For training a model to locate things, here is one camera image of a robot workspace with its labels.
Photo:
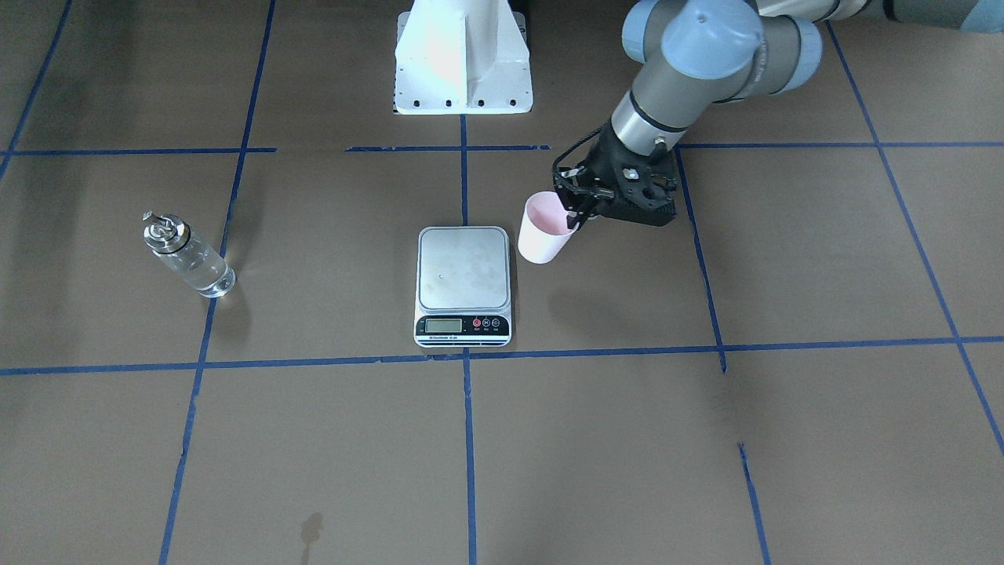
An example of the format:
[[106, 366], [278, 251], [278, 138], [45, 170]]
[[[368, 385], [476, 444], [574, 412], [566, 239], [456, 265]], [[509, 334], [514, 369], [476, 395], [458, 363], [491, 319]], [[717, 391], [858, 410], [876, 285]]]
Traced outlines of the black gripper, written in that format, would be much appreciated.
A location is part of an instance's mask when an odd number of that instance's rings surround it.
[[556, 191], [566, 193], [566, 227], [581, 230], [598, 217], [665, 226], [677, 216], [678, 169], [670, 147], [656, 138], [649, 154], [628, 149], [610, 122], [580, 166], [552, 167]]

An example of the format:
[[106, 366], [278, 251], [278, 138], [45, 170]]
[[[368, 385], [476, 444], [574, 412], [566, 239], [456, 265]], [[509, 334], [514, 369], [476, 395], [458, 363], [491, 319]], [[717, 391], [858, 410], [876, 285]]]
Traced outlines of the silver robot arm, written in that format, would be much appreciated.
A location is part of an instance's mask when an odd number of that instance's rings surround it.
[[641, 64], [587, 156], [552, 165], [562, 232], [596, 216], [652, 226], [673, 221], [680, 183], [671, 150], [714, 104], [775, 96], [813, 76], [818, 25], [857, 16], [971, 33], [1002, 30], [1000, 1], [639, 1], [624, 52]]

